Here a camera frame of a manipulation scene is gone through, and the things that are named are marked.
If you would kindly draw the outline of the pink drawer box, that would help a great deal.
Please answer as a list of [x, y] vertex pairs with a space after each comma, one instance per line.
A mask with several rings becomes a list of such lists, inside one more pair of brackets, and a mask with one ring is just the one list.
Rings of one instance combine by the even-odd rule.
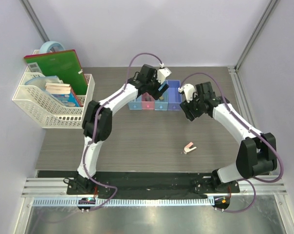
[[154, 110], [155, 109], [155, 100], [154, 98], [151, 96], [152, 101], [151, 102], [146, 102], [145, 101], [145, 96], [151, 96], [148, 93], [144, 93], [142, 95], [142, 109], [143, 110]]

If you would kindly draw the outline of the light blue drawer box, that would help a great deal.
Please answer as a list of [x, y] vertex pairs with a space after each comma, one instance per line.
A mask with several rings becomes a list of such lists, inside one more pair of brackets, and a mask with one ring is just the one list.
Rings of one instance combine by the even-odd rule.
[[142, 97], [138, 97], [128, 103], [130, 110], [142, 110]]

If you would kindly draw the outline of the pink staple remover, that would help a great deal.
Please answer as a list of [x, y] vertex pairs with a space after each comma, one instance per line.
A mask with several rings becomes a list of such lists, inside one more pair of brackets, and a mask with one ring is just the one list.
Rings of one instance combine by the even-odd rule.
[[194, 145], [194, 143], [193, 143], [193, 142], [190, 142], [190, 143], [188, 143], [188, 144], [184, 147], [184, 149], [183, 149], [183, 153], [186, 155], [186, 154], [188, 154], [188, 153], [190, 153], [190, 152], [196, 150], [196, 148], [197, 148], [197, 147]]

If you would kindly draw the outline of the purple drawer box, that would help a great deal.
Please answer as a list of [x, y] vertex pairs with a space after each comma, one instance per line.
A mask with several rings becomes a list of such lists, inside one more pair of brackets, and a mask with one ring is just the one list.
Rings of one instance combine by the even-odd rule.
[[182, 102], [182, 96], [178, 92], [178, 89], [180, 87], [180, 81], [179, 80], [168, 80], [167, 84], [169, 85], [169, 88], [167, 89], [168, 93], [168, 111], [180, 111], [181, 107], [180, 104]]

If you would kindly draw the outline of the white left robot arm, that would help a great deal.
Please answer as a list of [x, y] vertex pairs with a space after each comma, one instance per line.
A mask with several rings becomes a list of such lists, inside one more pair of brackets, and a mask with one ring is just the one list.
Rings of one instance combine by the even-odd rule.
[[68, 185], [67, 194], [88, 195], [95, 192], [99, 186], [108, 190], [113, 189], [113, 193], [116, 194], [117, 187], [94, 179], [101, 147], [112, 131], [113, 115], [145, 93], [157, 100], [169, 88], [165, 80], [170, 75], [171, 71], [163, 64], [159, 69], [145, 64], [137, 76], [128, 78], [118, 91], [99, 102], [89, 102], [82, 122], [84, 149], [81, 162], [74, 178], [64, 179]]

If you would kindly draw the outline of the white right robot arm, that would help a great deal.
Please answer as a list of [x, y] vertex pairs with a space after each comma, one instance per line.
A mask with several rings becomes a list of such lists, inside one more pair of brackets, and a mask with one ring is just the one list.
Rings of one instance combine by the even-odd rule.
[[180, 107], [188, 120], [207, 114], [239, 144], [236, 161], [212, 172], [211, 187], [215, 192], [223, 192], [239, 179], [254, 178], [277, 168], [275, 137], [262, 133], [244, 120], [224, 96], [215, 94], [210, 82], [185, 84], [178, 92], [185, 96]]

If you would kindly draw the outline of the green folder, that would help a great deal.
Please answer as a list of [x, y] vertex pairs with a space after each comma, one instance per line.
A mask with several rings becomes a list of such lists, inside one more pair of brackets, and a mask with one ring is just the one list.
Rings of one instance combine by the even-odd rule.
[[54, 53], [27, 55], [24, 57], [32, 72], [45, 76], [57, 76], [71, 85], [77, 95], [85, 95], [88, 88], [83, 70], [74, 49]]

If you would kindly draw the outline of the stack of notebooks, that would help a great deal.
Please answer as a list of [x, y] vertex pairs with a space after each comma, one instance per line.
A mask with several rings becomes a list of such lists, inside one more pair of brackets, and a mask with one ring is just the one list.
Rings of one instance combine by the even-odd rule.
[[45, 90], [52, 95], [67, 95], [72, 88], [69, 84], [63, 83], [46, 83]]

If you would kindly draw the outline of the clear blue plastic pouch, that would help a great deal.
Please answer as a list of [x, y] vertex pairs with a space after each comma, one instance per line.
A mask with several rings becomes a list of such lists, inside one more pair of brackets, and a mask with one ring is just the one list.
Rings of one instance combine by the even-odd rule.
[[35, 77], [27, 82], [25, 82], [25, 85], [32, 85], [36, 86], [39, 89], [41, 89], [44, 92], [46, 91], [46, 83], [56, 83], [56, 84], [62, 84], [63, 81], [60, 80], [57, 76], [49, 76], [49, 77]]

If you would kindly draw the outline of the white mesh file organizer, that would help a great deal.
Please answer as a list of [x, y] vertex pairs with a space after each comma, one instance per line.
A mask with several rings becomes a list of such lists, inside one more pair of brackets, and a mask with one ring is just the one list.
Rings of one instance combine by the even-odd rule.
[[[36, 54], [39, 54], [39, 50], [35, 50], [31, 55]], [[44, 92], [36, 86], [25, 85], [25, 82], [35, 77], [46, 77], [42, 73], [32, 72], [27, 63], [26, 65], [26, 70], [13, 95], [13, 102], [42, 128], [81, 128], [87, 105], [92, 100], [94, 92], [95, 82], [92, 75], [83, 71], [88, 82], [87, 92], [85, 95], [75, 93], [80, 105], [68, 107], [48, 92]]]

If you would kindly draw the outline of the light blue tape roll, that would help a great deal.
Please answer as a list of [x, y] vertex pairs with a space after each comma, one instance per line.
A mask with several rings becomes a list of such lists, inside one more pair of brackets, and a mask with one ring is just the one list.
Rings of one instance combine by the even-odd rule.
[[64, 46], [57, 41], [47, 41], [42, 44], [39, 49], [39, 54], [46, 54], [49, 53], [52, 49], [57, 48], [58, 51], [65, 51]]

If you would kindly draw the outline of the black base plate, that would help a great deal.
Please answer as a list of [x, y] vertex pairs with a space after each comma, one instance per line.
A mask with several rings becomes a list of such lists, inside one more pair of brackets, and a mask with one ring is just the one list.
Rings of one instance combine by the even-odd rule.
[[97, 195], [107, 199], [196, 199], [207, 194], [237, 194], [237, 181], [218, 185], [211, 173], [97, 172], [93, 179], [83, 178], [74, 171], [39, 171], [39, 178], [61, 178], [68, 195]]

